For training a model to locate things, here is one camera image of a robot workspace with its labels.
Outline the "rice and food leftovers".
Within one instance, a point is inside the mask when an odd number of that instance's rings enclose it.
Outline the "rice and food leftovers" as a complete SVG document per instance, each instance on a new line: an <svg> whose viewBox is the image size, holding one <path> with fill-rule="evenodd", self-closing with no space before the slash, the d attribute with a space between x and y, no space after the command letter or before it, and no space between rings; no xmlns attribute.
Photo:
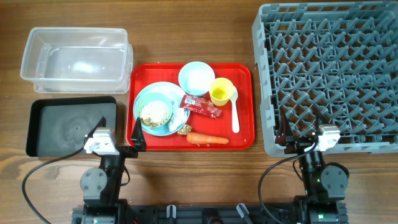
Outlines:
<svg viewBox="0 0 398 224"><path fill-rule="evenodd" d="M163 101L152 101L144 105L139 112L139 117L145 126L157 128L164 125L172 112L169 105Z"/></svg>

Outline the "pale green bowl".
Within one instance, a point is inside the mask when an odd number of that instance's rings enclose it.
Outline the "pale green bowl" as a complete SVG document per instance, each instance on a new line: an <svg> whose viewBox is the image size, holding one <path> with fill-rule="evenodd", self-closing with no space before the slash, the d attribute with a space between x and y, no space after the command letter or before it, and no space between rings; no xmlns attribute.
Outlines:
<svg viewBox="0 0 398 224"><path fill-rule="evenodd" d="M140 96L134 103L133 112L134 112L135 119L137 119L139 117L140 109L144 105L146 105L152 101L163 101L163 102L167 103L172 112L172 102L165 95L163 95L162 93L158 93L158 92L151 92L151 93L146 93L146 94Z"/></svg>

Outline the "light blue plate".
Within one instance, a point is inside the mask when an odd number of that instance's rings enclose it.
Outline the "light blue plate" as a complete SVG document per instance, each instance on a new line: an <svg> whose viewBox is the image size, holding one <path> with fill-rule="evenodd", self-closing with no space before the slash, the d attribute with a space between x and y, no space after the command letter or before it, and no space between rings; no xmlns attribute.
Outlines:
<svg viewBox="0 0 398 224"><path fill-rule="evenodd" d="M140 96L142 96L146 93L151 93L151 92L162 93L172 102L172 114L175 109L180 108L182 98L185 95L185 92L176 84L173 84L170 82L155 82L155 83L152 83L152 84L144 87L136 96L134 103ZM158 127L158 128L148 128L148 127L142 125L142 129L146 133L151 134L153 136L169 136L173 133L176 133L179 129L182 128L182 126L184 124L186 124L186 122L190 116L190 112L187 109L185 109L185 111L186 111L186 116L187 116L185 121L174 132L169 131L169 128L168 128L169 121L165 125Z"/></svg>

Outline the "white tissue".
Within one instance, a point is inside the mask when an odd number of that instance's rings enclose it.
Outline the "white tissue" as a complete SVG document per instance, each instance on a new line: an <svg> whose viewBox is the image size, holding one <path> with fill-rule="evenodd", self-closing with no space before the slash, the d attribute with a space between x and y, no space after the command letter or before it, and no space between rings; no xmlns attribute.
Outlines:
<svg viewBox="0 0 398 224"><path fill-rule="evenodd" d="M185 121L187 115L184 108L177 108L174 110L170 121L168 122L168 128L170 132L174 132L178 127Z"/></svg>

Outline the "white plastic spoon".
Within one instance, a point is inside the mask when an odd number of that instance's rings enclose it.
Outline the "white plastic spoon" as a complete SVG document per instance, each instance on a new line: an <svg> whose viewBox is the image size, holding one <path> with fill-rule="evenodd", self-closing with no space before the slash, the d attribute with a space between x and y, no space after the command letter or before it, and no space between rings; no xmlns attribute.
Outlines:
<svg viewBox="0 0 398 224"><path fill-rule="evenodd" d="M232 94L231 98L229 99L231 102L232 130L234 133L240 132L239 117L238 117L238 111L237 111L237 107L236 107L237 99L238 99L238 91L237 91L236 87L234 87L233 94Z"/></svg>

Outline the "red snack wrapper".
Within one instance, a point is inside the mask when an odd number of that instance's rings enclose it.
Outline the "red snack wrapper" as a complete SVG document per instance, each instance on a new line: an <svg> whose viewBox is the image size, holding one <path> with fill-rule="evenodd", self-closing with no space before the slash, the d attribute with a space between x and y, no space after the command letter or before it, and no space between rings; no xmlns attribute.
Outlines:
<svg viewBox="0 0 398 224"><path fill-rule="evenodd" d="M184 95L180 107L211 118L218 118L222 113L211 101L192 95Z"/></svg>

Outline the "yellow plastic cup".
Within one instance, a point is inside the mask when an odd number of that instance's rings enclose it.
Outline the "yellow plastic cup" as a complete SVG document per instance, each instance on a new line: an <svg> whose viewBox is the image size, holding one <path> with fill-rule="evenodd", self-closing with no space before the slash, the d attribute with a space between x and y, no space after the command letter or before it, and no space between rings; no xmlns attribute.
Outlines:
<svg viewBox="0 0 398 224"><path fill-rule="evenodd" d="M216 78L210 85L209 94L215 106L224 106L234 92L233 83L227 78Z"/></svg>

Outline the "light blue bowl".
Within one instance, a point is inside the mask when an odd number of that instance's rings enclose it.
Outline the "light blue bowl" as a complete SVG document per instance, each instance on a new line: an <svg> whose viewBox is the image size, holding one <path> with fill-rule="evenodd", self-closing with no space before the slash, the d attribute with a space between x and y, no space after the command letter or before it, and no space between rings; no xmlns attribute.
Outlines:
<svg viewBox="0 0 398 224"><path fill-rule="evenodd" d="M183 91L193 96L204 96L208 93L215 79L213 69L204 62L190 62L179 71L178 83Z"/></svg>

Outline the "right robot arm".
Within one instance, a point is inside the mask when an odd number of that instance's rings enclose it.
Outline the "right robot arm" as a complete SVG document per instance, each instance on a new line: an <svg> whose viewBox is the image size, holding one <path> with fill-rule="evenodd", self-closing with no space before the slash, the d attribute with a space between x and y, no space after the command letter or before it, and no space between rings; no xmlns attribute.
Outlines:
<svg viewBox="0 0 398 224"><path fill-rule="evenodd" d="M305 195L294 197L291 223L346 223L345 199L348 169L336 162L326 163L323 152L333 148L340 139L340 129L316 115L315 130L307 136L294 136L289 121L282 113L275 143L284 146L299 163Z"/></svg>

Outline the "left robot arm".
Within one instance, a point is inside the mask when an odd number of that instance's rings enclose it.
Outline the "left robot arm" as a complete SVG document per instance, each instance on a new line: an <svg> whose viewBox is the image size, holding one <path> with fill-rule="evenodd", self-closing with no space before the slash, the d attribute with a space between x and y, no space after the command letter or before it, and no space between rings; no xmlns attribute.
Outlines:
<svg viewBox="0 0 398 224"><path fill-rule="evenodd" d="M127 200L119 198L119 192L126 172L125 160L136 158L147 149L140 120L136 121L131 137L132 146L117 146L114 130L106 127L104 117L85 136L84 150L101 160L99 167L87 170L81 177L84 206L82 210L74 209L72 223L139 222Z"/></svg>

